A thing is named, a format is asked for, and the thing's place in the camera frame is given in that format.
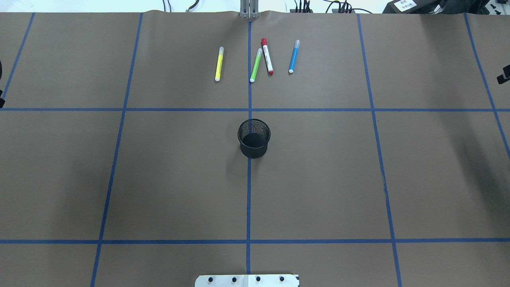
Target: yellow marker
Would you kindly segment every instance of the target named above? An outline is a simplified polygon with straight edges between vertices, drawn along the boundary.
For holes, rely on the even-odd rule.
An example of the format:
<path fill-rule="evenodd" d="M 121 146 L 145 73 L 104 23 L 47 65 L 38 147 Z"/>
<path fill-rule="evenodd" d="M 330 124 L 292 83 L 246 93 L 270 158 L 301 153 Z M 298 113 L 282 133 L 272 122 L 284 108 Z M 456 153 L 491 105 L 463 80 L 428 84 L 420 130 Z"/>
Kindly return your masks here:
<path fill-rule="evenodd" d="M 216 76 L 214 77 L 214 80 L 216 82 L 220 81 L 221 78 L 221 65 L 223 64 L 223 47 L 220 47 L 220 52 L 218 53 L 218 63 L 216 64 Z"/>

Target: pen holder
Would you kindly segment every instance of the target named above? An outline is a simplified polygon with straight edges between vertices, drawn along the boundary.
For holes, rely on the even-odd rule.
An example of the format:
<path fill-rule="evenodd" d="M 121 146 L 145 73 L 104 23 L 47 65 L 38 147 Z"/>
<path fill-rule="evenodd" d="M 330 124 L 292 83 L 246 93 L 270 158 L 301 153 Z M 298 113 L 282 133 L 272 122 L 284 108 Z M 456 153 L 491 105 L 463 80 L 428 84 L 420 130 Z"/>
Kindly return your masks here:
<path fill-rule="evenodd" d="M 237 131 L 241 152 L 248 158 L 262 157 L 267 151 L 271 130 L 260 119 L 251 118 L 244 121 Z"/>

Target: marker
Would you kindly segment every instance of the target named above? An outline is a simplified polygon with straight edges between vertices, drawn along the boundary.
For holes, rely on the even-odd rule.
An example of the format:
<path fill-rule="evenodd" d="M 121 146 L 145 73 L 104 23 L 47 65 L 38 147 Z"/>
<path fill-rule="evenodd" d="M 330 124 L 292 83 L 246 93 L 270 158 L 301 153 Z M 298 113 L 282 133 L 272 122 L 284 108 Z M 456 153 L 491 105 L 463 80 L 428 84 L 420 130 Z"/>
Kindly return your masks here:
<path fill-rule="evenodd" d="M 273 74 L 273 64 L 271 63 L 271 57 L 269 57 L 269 48 L 267 48 L 267 39 L 262 38 L 262 49 L 264 49 L 264 58 L 266 58 L 267 71 L 270 75 Z"/>
<path fill-rule="evenodd" d="M 255 58 L 255 64 L 253 65 L 253 71 L 251 72 L 250 83 L 255 82 L 257 77 L 257 71 L 259 70 L 260 57 L 262 56 L 262 48 L 257 50 L 257 57 Z"/>
<path fill-rule="evenodd" d="M 214 80 L 216 82 L 219 82 L 221 78 L 221 65 L 223 64 L 223 50 L 225 50 L 225 48 L 220 47 L 220 52 L 218 53 L 218 63 L 216 63 L 216 76 L 214 77 Z"/>
<path fill-rule="evenodd" d="M 296 40 L 294 44 L 294 51 L 292 52 L 292 59 L 290 60 L 289 73 L 294 72 L 294 66 L 296 65 L 297 52 L 299 51 L 299 40 Z"/>

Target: metal bracket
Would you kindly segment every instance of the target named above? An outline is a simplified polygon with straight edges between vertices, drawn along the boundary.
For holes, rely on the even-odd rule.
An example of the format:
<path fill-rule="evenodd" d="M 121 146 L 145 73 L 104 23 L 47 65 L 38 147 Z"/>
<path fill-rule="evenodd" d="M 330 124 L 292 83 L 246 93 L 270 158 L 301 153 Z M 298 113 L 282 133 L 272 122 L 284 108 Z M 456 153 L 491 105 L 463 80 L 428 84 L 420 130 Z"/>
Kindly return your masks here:
<path fill-rule="evenodd" d="M 241 18 L 257 19 L 259 17 L 259 0 L 241 0 Z"/>
<path fill-rule="evenodd" d="M 202 275 L 195 287 L 299 287 L 299 275 Z"/>

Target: grid line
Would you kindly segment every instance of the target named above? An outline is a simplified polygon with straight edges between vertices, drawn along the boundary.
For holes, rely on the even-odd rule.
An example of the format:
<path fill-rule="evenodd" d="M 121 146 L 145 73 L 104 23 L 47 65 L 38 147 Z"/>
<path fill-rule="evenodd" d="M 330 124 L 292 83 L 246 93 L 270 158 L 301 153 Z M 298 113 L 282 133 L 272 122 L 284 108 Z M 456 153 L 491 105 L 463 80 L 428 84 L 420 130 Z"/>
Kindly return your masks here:
<path fill-rule="evenodd" d="M 251 106 L 251 21 L 248 22 L 248 118 L 252 117 Z M 251 273 L 251 158 L 246 172 L 246 274 Z"/>
<path fill-rule="evenodd" d="M 380 167 L 381 175 L 383 178 L 382 183 L 383 183 L 384 193 L 385 193 L 385 197 L 386 197 L 386 212 L 388 214 L 388 223 L 390 226 L 390 236 L 391 236 L 391 241 L 392 241 L 391 245 L 393 248 L 393 259 L 395 261 L 395 272 L 396 272 L 396 276 L 397 276 L 397 284 L 399 287 L 402 287 L 402 279 L 400 277 L 400 264 L 398 262 L 397 244 L 395 242 L 395 231 L 393 228 L 393 219 L 391 216 L 390 196 L 388 194 L 388 185 L 386 183 L 386 174 L 385 174 L 385 170 L 384 170 L 384 162 L 383 162 L 383 157 L 382 157 L 383 153 L 381 151 L 381 144 L 380 144 L 380 140 L 379 140 L 379 130 L 377 129 L 377 118 L 375 117 L 375 107 L 374 107 L 374 99 L 372 96 L 372 86 L 370 84 L 370 75 L 368 72 L 367 55 L 365 52 L 365 42 L 363 40 L 363 29 L 361 26 L 360 15 L 357 14 L 356 16 L 358 18 L 358 30 L 360 32 L 360 42 L 361 42 L 361 50 L 362 50 L 362 54 L 363 54 L 363 64 L 365 66 L 365 77 L 367 80 L 368 98 L 370 100 L 370 109 L 372 110 L 372 122 L 374 125 L 375 143 L 377 145 L 377 155 L 379 157 L 379 167 Z"/>
<path fill-rule="evenodd" d="M 124 120 L 126 115 L 126 109 L 128 107 L 128 99 L 129 99 L 129 92 L 131 87 L 131 79 L 133 77 L 133 69 L 135 68 L 135 60 L 136 60 L 136 51 L 138 48 L 138 39 L 140 38 L 140 30 L 142 28 L 142 19 L 143 19 L 143 13 L 140 13 L 140 17 L 138 19 L 138 29 L 136 32 L 136 38 L 135 38 L 135 46 L 133 48 L 133 56 L 131 58 L 131 67 L 129 71 L 129 76 L 127 79 L 127 85 L 126 85 L 126 92 L 124 96 L 124 107 L 122 109 L 122 115 L 120 117 L 120 124 L 119 124 L 119 132 L 117 135 L 117 143 L 115 145 L 115 152 L 113 155 L 113 163 L 112 163 L 112 170 L 110 173 L 110 181 L 108 183 L 108 191 L 106 194 L 106 200 L 105 200 L 105 208 L 103 210 L 103 219 L 101 221 L 101 229 L 99 231 L 99 240 L 97 243 L 97 250 L 96 250 L 96 256 L 94 260 L 94 268 L 92 270 L 92 278 L 90 280 L 90 287 L 94 287 L 95 285 L 95 279 L 97 275 L 97 268 L 99 266 L 99 257 L 101 255 L 101 246 L 103 241 L 103 236 L 105 234 L 105 225 L 106 225 L 106 218 L 108 216 L 108 207 L 110 205 L 110 195 L 112 193 L 112 186 L 113 186 L 113 178 L 115 176 L 115 168 L 117 166 L 117 158 L 119 155 L 119 149 L 120 149 L 120 140 L 122 138 L 122 130 L 124 128 Z"/>
<path fill-rule="evenodd" d="M 3 108 L 0 112 L 23 111 L 123 111 L 124 108 Z M 128 112 L 371 112 L 372 108 L 126 108 Z M 375 112 L 510 112 L 510 109 L 374 108 Z"/>
<path fill-rule="evenodd" d="M 508 142 L 506 142 L 505 132 L 503 131 L 503 126 L 501 125 L 501 121 L 499 120 L 498 111 L 496 110 L 496 105 L 494 104 L 494 100 L 492 99 L 491 90 L 489 89 L 489 85 L 487 84 L 487 79 L 485 78 L 485 73 L 483 72 L 483 68 L 480 63 L 480 59 L 478 57 L 478 52 L 476 51 L 475 41 L 473 40 L 473 34 L 471 34 L 471 26 L 469 25 L 468 14 L 464 13 L 464 20 L 466 21 L 466 28 L 468 29 L 469 40 L 471 41 L 471 48 L 473 48 L 473 54 L 476 59 L 476 64 L 478 65 L 478 69 L 480 70 L 480 75 L 483 80 L 483 84 L 485 86 L 485 90 L 487 91 L 487 96 L 489 97 L 489 101 L 491 102 L 492 111 L 494 112 L 494 118 L 496 119 L 496 123 L 498 124 L 499 132 L 501 133 L 501 138 L 503 139 L 503 144 L 505 145 L 506 154 L 508 158 L 510 158 L 510 148 L 508 148 Z"/>
<path fill-rule="evenodd" d="M 23 52 L 23 47 L 25 46 L 25 42 L 27 41 L 27 38 L 29 36 L 30 28 L 32 27 L 34 18 L 35 18 L 35 12 L 32 13 L 32 16 L 30 17 L 29 24 L 27 26 L 27 29 L 25 30 L 25 35 L 23 36 L 23 40 L 21 41 L 21 45 L 19 46 L 18 54 L 16 55 L 16 59 L 14 60 L 14 64 L 12 65 L 12 70 L 9 74 L 8 79 L 7 79 L 7 83 L 5 83 L 4 94 L 2 95 L 2 99 L 4 99 L 4 100 L 5 100 L 5 97 L 7 96 L 7 92 L 9 91 L 9 86 L 11 85 L 12 77 L 14 76 L 14 71 L 16 70 L 16 67 L 18 66 L 19 57 L 21 56 L 21 52 Z"/>
<path fill-rule="evenodd" d="M 473 237 L 473 238 L 380 238 L 380 239 L 218 239 L 218 240 L 102 240 L 102 245 L 204 245 L 204 244 L 399 244 L 417 243 L 490 243 L 509 242 L 510 237 Z M 96 245 L 99 240 L 34 240 L 7 239 L 0 244 L 62 244 Z"/>

